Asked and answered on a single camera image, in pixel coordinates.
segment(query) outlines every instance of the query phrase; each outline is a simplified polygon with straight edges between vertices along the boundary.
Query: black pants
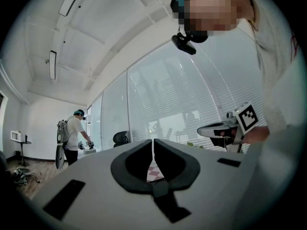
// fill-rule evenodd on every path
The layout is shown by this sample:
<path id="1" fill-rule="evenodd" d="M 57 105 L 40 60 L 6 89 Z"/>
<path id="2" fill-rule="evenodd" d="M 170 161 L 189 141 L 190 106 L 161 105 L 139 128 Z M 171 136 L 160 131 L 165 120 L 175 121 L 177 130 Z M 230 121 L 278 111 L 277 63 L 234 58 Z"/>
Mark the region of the black pants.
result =
<path id="1" fill-rule="evenodd" d="M 68 162 L 68 166 L 78 160 L 78 151 L 70 151 L 68 149 L 64 149 L 64 153 Z"/>

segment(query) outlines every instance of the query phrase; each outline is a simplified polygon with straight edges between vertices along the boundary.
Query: black camera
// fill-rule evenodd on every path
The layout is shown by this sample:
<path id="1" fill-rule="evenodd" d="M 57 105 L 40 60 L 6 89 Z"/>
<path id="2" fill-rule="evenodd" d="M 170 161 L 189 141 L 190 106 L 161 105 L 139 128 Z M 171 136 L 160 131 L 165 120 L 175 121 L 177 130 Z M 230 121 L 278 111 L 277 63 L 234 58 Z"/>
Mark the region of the black camera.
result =
<path id="1" fill-rule="evenodd" d="M 194 31 L 185 31 L 185 32 L 186 36 L 182 35 L 181 32 L 178 31 L 177 35 L 172 36 L 172 42 L 175 44 L 175 46 L 178 49 L 190 55 L 195 55 L 196 49 L 189 41 L 192 41 L 194 43 L 203 43 L 208 38 L 207 32 L 194 32 Z"/>

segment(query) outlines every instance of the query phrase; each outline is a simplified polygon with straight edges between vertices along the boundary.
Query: sleeve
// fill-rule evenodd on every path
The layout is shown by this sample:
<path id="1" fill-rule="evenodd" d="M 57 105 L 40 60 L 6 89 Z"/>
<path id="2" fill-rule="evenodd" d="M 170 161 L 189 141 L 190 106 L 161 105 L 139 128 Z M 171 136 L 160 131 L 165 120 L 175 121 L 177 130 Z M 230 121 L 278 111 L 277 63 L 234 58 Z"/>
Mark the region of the sleeve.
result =
<path id="1" fill-rule="evenodd" d="M 81 124 L 81 121 L 78 118 L 75 119 L 74 126 L 75 126 L 77 132 L 83 132 L 84 131 L 84 128 Z"/>

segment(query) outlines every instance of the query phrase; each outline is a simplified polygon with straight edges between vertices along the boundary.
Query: red and white checkered cloth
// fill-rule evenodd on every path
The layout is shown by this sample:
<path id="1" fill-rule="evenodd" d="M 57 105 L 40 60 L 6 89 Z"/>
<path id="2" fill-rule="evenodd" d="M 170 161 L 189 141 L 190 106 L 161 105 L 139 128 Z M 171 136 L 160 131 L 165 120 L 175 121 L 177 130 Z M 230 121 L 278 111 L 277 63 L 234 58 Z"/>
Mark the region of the red and white checkered cloth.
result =
<path id="1" fill-rule="evenodd" d="M 147 172 L 147 181 L 152 182 L 162 178 L 164 178 L 164 176 L 162 175 L 158 165 L 156 163 L 151 163 Z"/>

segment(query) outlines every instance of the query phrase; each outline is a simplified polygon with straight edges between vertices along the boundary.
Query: black stand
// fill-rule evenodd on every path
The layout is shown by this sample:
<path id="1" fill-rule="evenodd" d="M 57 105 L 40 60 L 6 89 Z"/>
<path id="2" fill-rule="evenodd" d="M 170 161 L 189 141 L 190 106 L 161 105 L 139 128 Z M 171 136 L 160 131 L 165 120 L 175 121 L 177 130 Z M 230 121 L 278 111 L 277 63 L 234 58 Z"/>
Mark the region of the black stand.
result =
<path id="1" fill-rule="evenodd" d="M 23 160 L 20 161 L 18 164 L 21 165 L 21 166 L 23 166 L 23 167 L 27 167 L 27 166 L 29 166 L 30 164 L 24 161 L 23 144 L 32 144 L 32 142 L 30 142 L 30 141 L 25 142 L 25 141 L 24 141 L 24 142 L 19 142 L 19 143 L 20 143 L 20 146 L 21 146 L 21 156 L 22 156 Z"/>

